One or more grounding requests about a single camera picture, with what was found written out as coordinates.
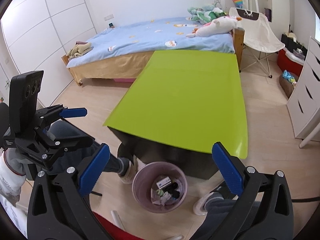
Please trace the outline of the white drawer cabinet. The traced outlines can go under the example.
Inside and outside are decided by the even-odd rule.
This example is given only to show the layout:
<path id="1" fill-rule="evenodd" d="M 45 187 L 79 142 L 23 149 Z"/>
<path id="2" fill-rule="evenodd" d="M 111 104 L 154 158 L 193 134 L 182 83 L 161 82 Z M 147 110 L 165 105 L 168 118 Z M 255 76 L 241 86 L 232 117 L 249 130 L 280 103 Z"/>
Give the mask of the white drawer cabinet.
<path id="1" fill-rule="evenodd" d="M 319 42 L 311 37 L 302 72 L 287 102 L 297 139 L 305 139 L 319 124 L 319 79 Z"/>

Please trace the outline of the white pink plush toy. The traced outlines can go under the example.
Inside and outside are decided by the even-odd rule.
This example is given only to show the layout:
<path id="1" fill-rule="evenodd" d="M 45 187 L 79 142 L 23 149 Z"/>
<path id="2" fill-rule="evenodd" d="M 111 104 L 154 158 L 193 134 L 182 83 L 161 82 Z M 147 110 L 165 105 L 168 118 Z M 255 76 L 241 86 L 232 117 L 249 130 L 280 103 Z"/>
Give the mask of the white pink plush toy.
<path id="1" fill-rule="evenodd" d="M 216 18 L 199 29 L 194 29 L 194 31 L 191 34 L 186 35 L 186 37 L 210 37 L 217 34 L 226 34 L 236 28 L 238 22 L 241 20 L 241 17 L 236 16 L 223 16 Z"/>

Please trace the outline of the white slipper foot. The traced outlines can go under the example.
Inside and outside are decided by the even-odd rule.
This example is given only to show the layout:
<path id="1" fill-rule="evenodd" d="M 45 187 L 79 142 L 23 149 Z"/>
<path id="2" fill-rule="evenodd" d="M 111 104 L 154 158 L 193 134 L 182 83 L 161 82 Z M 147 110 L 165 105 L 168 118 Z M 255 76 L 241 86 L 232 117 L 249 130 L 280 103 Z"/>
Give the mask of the white slipper foot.
<path id="1" fill-rule="evenodd" d="M 124 175 L 119 175 L 118 177 L 124 184 L 130 185 L 133 183 L 133 179 L 135 178 L 138 171 L 140 171 L 144 166 L 145 164 L 134 155 L 133 161 L 129 161 L 129 167 Z"/>

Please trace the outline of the white folding chair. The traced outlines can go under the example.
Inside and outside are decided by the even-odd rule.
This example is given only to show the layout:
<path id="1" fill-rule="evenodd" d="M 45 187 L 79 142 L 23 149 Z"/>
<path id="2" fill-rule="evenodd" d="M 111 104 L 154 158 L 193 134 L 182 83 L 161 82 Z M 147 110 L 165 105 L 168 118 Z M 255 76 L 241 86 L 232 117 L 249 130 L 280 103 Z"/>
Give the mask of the white folding chair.
<path id="1" fill-rule="evenodd" d="M 239 27 L 244 29 L 244 50 L 255 59 L 239 71 L 259 65 L 267 77 L 272 78 L 269 58 L 284 49 L 285 44 L 272 31 L 268 18 L 260 12 L 235 7 L 229 10 L 229 16 L 241 18 Z"/>

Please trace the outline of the green table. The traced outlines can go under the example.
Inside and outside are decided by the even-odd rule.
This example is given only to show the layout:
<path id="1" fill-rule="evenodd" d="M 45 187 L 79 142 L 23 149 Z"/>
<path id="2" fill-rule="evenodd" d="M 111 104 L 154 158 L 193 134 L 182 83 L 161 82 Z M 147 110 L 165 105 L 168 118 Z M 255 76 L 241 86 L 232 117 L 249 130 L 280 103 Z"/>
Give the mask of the green table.
<path id="1" fill-rule="evenodd" d="M 166 161 L 184 174 L 209 179 L 217 172 L 212 147 L 220 142 L 248 155 L 248 130 L 234 54 L 156 51 L 106 119 L 120 151 L 148 164 Z"/>

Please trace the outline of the red storage box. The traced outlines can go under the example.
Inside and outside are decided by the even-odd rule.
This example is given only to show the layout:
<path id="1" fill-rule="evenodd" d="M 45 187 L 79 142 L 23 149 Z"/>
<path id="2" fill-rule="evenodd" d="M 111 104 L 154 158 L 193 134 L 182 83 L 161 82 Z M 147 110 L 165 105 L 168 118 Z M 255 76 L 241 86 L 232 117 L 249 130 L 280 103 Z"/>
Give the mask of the red storage box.
<path id="1" fill-rule="evenodd" d="M 284 48 L 278 53 L 277 65 L 282 72 L 286 70 L 300 77 L 304 61 L 296 58 L 291 52 Z"/>

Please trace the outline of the bed with blue sheet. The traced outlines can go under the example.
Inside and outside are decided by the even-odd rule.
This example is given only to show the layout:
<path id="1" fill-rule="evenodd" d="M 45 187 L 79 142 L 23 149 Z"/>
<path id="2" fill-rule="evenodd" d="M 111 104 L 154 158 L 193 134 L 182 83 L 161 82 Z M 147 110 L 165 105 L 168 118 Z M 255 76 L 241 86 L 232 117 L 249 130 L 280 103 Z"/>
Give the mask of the bed with blue sheet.
<path id="1" fill-rule="evenodd" d="M 137 78 L 155 51 L 204 50 L 231 53 L 241 60 L 245 32 L 232 27 L 225 34 L 210 37 L 187 35 L 199 23 L 183 17 L 152 20 L 116 28 L 108 28 L 87 40 L 91 49 L 85 55 L 62 60 L 77 85 L 84 79 L 114 79 L 130 82 Z"/>

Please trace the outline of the pink trash bin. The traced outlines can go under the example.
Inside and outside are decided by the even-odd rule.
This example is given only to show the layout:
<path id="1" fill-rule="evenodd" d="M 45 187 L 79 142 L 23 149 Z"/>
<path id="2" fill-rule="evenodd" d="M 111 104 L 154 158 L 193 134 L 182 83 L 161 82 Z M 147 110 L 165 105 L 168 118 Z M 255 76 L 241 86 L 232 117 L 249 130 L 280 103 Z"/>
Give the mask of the pink trash bin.
<path id="1" fill-rule="evenodd" d="M 137 203 L 152 213 L 177 209 L 188 191 L 187 179 L 176 165 L 154 162 L 141 168 L 134 177 L 132 194 Z"/>

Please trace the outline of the green plush toy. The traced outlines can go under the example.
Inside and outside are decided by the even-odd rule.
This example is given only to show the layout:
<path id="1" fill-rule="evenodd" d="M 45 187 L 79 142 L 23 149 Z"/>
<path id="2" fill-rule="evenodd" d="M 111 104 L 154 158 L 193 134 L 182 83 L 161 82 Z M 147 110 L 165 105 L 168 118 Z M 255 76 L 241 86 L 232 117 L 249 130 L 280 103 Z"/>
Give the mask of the green plush toy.
<path id="1" fill-rule="evenodd" d="M 221 8 L 216 7 L 215 4 L 205 5 L 201 8 L 189 7 L 187 11 L 191 14 L 189 20 L 200 24 L 207 24 L 227 15 Z"/>

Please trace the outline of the brown basket with toys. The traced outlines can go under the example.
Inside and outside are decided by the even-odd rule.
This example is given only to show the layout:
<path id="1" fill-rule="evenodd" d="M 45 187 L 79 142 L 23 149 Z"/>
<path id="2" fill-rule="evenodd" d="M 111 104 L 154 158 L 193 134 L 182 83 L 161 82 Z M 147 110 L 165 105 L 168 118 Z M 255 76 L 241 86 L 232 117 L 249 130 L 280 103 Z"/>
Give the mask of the brown basket with toys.
<path id="1" fill-rule="evenodd" d="M 284 70 L 279 77 L 279 84 L 284 90 L 284 93 L 289 98 L 297 84 L 299 77 L 294 73 Z"/>

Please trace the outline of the pink paper box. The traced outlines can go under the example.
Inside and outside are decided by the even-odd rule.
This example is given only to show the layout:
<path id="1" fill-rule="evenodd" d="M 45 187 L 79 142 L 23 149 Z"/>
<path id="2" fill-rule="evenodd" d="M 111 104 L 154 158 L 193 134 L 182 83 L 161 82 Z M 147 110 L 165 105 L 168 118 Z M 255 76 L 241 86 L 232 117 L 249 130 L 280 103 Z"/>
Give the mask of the pink paper box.
<path id="1" fill-rule="evenodd" d="M 158 180 L 158 181 L 156 182 L 156 185 L 157 185 L 157 188 L 158 188 L 159 190 L 161 190 L 161 189 L 169 186 L 171 183 L 172 183 L 172 181 L 171 181 L 170 177 L 167 176 L 167 177 L 164 177 L 164 178 Z"/>

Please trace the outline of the folded beige blanket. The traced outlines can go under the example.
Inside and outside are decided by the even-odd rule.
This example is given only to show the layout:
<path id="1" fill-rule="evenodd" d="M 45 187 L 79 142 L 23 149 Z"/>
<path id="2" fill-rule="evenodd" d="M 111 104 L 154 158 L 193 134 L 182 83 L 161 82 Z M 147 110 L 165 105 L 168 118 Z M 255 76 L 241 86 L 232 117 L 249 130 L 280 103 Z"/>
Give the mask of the folded beige blanket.
<path id="1" fill-rule="evenodd" d="M 69 60 L 84 56 L 93 49 L 91 42 L 76 42 L 75 46 L 68 52 Z"/>

